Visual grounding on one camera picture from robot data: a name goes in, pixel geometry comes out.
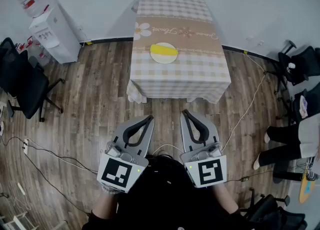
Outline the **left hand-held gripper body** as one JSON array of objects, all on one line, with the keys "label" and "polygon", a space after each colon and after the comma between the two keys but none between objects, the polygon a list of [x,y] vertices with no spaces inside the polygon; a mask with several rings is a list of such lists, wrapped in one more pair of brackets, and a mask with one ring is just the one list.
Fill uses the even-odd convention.
[{"label": "left hand-held gripper body", "polygon": [[124,146],[113,141],[101,155],[97,181],[117,191],[128,193],[148,166],[147,150]]}]

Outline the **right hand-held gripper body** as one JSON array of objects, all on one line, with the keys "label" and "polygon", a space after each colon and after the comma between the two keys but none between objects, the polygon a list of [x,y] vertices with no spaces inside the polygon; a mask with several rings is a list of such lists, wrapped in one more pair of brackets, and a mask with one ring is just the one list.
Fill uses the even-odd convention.
[{"label": "right hand-held gripper body", "polygon": [[227,181],[227,157],[221,143],[185,152],[180,155],[184,168],[196,188],[205,188]]}]

